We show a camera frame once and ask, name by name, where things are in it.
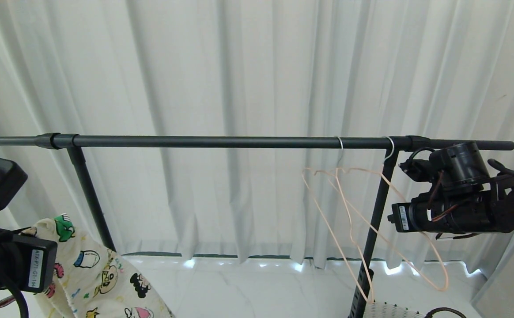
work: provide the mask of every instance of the white curtain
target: white curtain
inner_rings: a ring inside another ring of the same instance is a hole
[[[388,136],[514,141],[514,1],[0,1],[0,135]],[[514,151],[482,151],[514,168]],[[86,148],[118,251],[340,257],[301,180],[338,150]],[[98,235],[65,151],[0,147],[30,179],[0,225],[69,213]],[[341,165],[380,169],[384,151]],[[401,155],[404,160],[407,154]],[[311,177],[348,257],[348,216]],[[407,197],[429,185],[400,170]],[[378,177],[344,178],[370,219]],[[390,194],[390,204],[398,201]],[[355,218],[364,244],[368,227]],[[382,233],[420,264],[419,234]],[[509,235],[437,243],[485,273]],[[374,257],[400,257],[379,240]]]

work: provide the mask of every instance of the cloth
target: cloth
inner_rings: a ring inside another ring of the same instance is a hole
[[[58,244],[53,282],[35,295],[47,318],[174,318],[132,264],[75,228],[68,215],[43,219],[21,235]]]

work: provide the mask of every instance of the label sticker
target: label sticker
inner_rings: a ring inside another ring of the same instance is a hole
[[[43,251],[33,250],[31,252],[31,263],[29,265],[29,280],[27,287],[41,288],[41,267],[43,266]]]
[[[409,227],[408,227],[408,219],[406,218],[406,208],[404,207],[404,205],[400,205],[398,207],[398,209],[400,210],[400,219],[402,221],[402,229],[404,231],[408,231]]]

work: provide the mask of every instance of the marble floor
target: marble floor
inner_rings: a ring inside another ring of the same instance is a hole
[[[325,269],[309,261],[298,264],[286,259],[251,258],[238,264],[235,258],[126,256],[151,282],[179,318],[346,318],[355,284],[341,261],[328,261]],[[357,272],[359,262],[352,262]],[[469,303],[485,278],[469,274],[461,262],[449,262],[449,289],[435,290],[402,265],[388,270],[384,262],[372,262],[377,302],[388,302],[425,314],[436,307],[460,310],[467,318],[479,314]],[[423,273],[442,286],[436,263]],[[0,292],[0,299],[7,291]],[[30,316],[41,318],[39,308],[26,294]],[[0,317],[16,317],[15,304],[0,310]]]

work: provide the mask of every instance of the clothes rack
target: clothes rack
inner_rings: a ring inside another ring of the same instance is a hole
[[[397,164],[400,151],[415,151],[421,147],[434,149],[446,148],[458,143],[474,141],[481,150],[510,151],[514,149],[512,141],[491,140],[449,140],[429,139],[420,136],[390,137],[234,137],[234,136],[84,136],[75,133],[44,133],[37,136],[0,137],[0,146],[37,146],[46,149],[67,149],[71,163],[79,179],[90,213],[103,244],[115,251],[110,230],[98,201],[90,173],[86,166],[86,158],[82,147],[150,147],[150,148],[284,148],[284,149],[386,149],[382,175],[391,179]],[[370,223],[378,229],[389,185],[380,180],[374,202],[373,215]],[[369,229],[363,256],[367,267],[373,256],[377,234]],[[372,277],[372,270],[361,265],[358,281],[368,294],[367,275]],[[363,316],[366,302],[358,288],[352,299],[348,318]]]

